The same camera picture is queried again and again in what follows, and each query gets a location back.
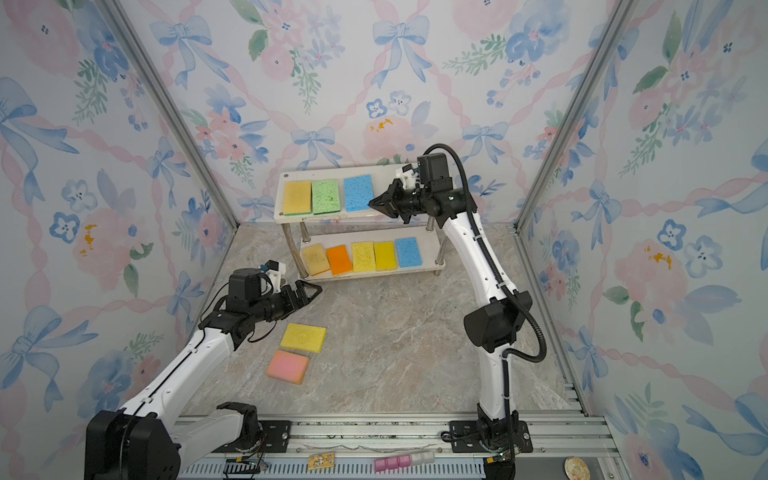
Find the blue sponge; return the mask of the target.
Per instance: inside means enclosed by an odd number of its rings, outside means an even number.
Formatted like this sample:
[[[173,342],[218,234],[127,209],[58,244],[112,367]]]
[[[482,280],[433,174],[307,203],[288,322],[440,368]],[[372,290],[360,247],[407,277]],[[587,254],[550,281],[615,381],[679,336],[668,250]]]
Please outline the blue sponge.
[[[373,181],[370,175],[350,177],[343,180],[345,209],[348,213],[364,211],[374,197]]]
[[[418,240],[415,237],[397,239],[395,249],[400,268],[415,268],[423,264]]]

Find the pale yellow orange-backed sponge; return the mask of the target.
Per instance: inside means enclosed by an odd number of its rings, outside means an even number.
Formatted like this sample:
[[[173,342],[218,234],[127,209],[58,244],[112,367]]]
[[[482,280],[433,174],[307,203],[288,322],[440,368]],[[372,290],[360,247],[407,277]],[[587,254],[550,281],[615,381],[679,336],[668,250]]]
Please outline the pale yellow orange-backed sponge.
[[[331,269],[325,249],[321,244],[305,247],[301,251],[302,259],[311,276],[325,273]]]

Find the bright yellow sponge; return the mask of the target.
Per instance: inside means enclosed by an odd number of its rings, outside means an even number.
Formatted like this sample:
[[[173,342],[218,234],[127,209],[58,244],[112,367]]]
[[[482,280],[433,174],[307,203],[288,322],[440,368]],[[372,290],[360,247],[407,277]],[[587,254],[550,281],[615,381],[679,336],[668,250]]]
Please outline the bright yellow sponge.
[[[375,243],[374,254],[377,271],[394,271],[398,269],[395,243],[393,241]]]

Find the orange sponge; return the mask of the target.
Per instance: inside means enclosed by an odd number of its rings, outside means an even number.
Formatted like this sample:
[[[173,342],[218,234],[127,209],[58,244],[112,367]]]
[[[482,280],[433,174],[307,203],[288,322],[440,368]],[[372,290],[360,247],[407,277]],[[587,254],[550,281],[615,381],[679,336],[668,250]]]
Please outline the orange sponge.
[[[333,276],[341,276],[353,271],[353,263],[345,245],[327,249],[326,256]]]

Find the yellow cellulose sponge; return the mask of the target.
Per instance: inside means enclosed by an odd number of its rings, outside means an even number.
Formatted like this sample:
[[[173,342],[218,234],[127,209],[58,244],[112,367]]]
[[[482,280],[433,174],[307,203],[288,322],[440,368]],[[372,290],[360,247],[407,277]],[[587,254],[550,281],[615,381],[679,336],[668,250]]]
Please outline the yellow cellulose sponge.
[[[353,243],[352,257],[354,273],[367,273],[376,270],[375,248],[373,242]]]

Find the green sponge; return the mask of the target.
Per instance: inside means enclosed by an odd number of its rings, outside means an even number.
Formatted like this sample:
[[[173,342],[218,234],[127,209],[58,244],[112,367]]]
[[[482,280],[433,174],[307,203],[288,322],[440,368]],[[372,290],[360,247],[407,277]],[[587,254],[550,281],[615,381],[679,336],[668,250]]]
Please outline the green sponge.
[[[338,181],[334,179],[312,182],[312,213],[325,215],[341,210]]]

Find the pink sponge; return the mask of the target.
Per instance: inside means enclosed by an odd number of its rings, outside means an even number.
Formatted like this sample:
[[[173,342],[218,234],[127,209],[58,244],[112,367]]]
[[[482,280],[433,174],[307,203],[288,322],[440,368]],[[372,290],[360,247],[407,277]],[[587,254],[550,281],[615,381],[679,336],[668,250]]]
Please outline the pink sponge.
[[[267,367],[266,375],[275,380],[301,385],[309,363],[310,359],[306,356],[278,350]]]

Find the yellow green-backed sponge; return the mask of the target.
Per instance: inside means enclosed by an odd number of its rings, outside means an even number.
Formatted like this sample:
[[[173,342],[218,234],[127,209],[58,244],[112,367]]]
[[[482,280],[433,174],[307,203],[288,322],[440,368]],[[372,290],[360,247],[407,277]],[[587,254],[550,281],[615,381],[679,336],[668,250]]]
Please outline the yellow green-backed sponge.
[[[303,216],[312,212],[312,182],[287,182],[284,185],[282,214],[284,216]]]

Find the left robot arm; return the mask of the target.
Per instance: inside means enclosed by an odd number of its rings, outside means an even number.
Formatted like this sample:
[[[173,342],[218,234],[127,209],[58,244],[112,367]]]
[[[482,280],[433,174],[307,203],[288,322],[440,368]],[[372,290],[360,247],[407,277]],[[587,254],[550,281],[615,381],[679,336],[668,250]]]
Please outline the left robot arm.
[[[208,416],[178,427],[182,411],[204,381],[242,344],[256,342],[260,323],[275,325],[308,306],[322,288],[283,280],[284,264],[235,270],[224,294],[207,307],[189,343],[138,394],[101,410],[86,428],[87,479],[175,479],[221,447],[247,457],[267,433],[252,404],[224,402]]]

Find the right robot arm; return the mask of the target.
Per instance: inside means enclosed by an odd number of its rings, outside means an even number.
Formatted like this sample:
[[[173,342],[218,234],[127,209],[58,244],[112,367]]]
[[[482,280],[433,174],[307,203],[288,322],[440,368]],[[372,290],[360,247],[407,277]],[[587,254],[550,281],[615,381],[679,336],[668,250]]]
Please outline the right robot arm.
[[[491,248],[462,161],[450,147],[434,145],[418,157],[415,167],[401,167],[368,206],[405,224],[415,216],[428,216],[457,251],[477,303],[463,320],[480,357],[475,440],[498,449],[515,430],[511,358],[537,362],[546,356],[547,348],[544,339],[539,340],[535,355],[515,347],[517,333],[531,319],[532,301],[517,288]]]

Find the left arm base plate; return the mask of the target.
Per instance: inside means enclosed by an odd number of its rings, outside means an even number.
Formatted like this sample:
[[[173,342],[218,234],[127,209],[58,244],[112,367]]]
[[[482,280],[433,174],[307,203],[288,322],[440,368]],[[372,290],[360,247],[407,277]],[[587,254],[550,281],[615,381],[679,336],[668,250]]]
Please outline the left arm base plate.
[[[289,420],[261,420],[253,443],[247,445],[245,440],[236,440],[234,443],[220,446],[215,453],[286,453],[292,426],[293,423]]]

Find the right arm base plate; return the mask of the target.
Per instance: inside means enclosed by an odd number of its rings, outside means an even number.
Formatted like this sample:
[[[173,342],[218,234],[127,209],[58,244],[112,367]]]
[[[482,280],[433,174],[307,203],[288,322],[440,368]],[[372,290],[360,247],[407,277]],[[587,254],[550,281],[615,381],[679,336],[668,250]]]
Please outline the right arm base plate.
[[[522,420],[513,420],[509,428],[506,420],[492,424],[481,420],[450,421],[448,430],[440,434],[443,442],[449,443],[454,453],[504,453],[513,447],[515,454],[532,453],[533,444],[528,425]]]

